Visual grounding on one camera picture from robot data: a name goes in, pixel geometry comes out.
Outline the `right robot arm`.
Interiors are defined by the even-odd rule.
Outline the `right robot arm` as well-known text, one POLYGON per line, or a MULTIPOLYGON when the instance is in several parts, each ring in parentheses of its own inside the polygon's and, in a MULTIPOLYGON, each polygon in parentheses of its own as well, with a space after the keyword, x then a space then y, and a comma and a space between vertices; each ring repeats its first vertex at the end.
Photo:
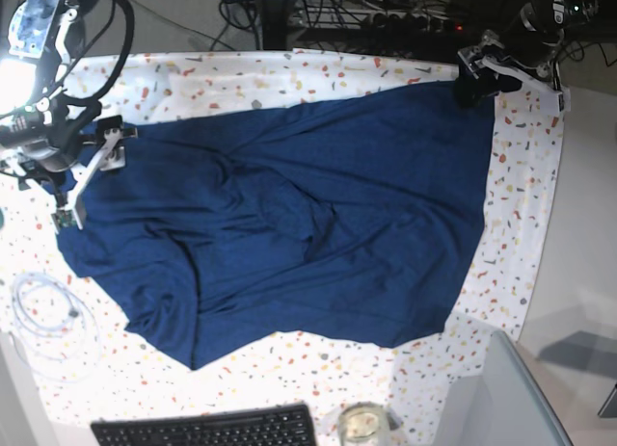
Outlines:
POLYGON ((85 35, 85 16, 100 0, 24 0, 8 28, 1 58, 1 147, 15 150, 46 171, 71 167, 83 146, 81 130, 101 113, 101 100, 121 76, 134 40, 128 0, 108 0, 121 12, 120 54, 105 83, 86 97, 66 92, 65 81, 96 44, 85 35))

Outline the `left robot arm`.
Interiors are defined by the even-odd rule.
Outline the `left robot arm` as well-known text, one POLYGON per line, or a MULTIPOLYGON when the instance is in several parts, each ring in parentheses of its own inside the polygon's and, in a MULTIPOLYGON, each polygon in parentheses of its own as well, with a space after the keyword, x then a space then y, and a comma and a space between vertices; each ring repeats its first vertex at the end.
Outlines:
POLYGON ((510 59, 525 69, 549 63, 564 46, 568 29, 598 14, 602 0, 505 0, 508 23, 499 41, 510 59))

